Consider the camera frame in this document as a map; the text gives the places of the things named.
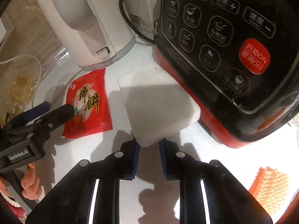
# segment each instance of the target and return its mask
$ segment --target black cable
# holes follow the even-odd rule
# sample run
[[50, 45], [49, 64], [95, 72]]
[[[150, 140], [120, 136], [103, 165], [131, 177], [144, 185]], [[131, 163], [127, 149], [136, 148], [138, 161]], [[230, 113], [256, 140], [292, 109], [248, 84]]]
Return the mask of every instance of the black cable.
[[124, 18], [124, 20], [126, 21], [126, 23], [130, 26], [130, 28], [137, 34], [139, 35], [139, 37], [141, 37], [142, 39], [144, 39], [145, 41], [155, 44], [155, 41], [146, 37], [144, 34], [142, 34], [129, 20], [129, 18], [127, 17], [125, 10], [124, 10], [124, 0], [119, 0], [119, 10], [121, 11], [121, 15]]

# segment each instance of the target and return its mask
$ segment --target finger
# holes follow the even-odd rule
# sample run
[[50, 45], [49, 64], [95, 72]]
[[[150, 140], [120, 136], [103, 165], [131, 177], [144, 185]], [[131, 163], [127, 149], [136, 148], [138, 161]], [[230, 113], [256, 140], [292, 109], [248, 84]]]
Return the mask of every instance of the finger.
[[35, 164], [34, 164], [34, 162], [29, 163], [29, 164], [28, 164], [28, 167], [30, 167], [30, 168], [35, 168]]
[[38, 187], [39, 187], [39, 177], [36, 176], [34, 183], [28, 189], [23, 190], [22, 192], [23, 196], [28, 199], [29, 197], [36, 194]]
[[28, 189], [35, 182], [35, 168], [31, 168], [28, 166], [28, 170], [25, 173], [24, 177], [21, 180], [21, 185], [23, 189]]
[[0, 190], [6, 190], [6, 185], [2, 177], [0, 177]]
[[38, 199], [42, 194], [42, 188], [39, 186], [36, 193], [29, 197], [30, 200], [36, 200]]
[[0, 177], [0, 190], [3, 194], [5, 194], [7, 197], [11, 197], [10, 193], [6, 190], [5, 181], [2, 177]]

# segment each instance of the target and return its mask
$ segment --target white kettle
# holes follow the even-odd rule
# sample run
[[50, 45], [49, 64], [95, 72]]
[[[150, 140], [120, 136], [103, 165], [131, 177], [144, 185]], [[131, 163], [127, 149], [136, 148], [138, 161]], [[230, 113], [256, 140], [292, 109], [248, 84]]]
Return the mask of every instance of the white kettle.
[[117, 61], [134, 45], [118, 0], [37, 0], [57, 37], [80, 68], [92, 71]]

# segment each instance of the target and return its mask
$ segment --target red packaging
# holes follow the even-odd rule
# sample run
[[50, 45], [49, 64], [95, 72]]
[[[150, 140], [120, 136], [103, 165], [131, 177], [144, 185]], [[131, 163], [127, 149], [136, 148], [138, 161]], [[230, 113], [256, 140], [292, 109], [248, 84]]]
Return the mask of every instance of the red packaging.
[[66, 103], [73, 105], [75, 115], [65, 123], [62, 137], [76, 139], [113, 129], [104, 75], [105, 68], [92, 71], [71, 83]]

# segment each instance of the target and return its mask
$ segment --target red appliance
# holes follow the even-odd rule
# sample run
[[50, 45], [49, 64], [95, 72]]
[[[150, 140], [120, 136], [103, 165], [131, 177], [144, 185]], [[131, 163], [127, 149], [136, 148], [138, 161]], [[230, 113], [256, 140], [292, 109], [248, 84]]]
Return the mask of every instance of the red appliance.
[[157, 59], [225, 145], [248, 145], [299, 112], [296, 0], [162, 0]]

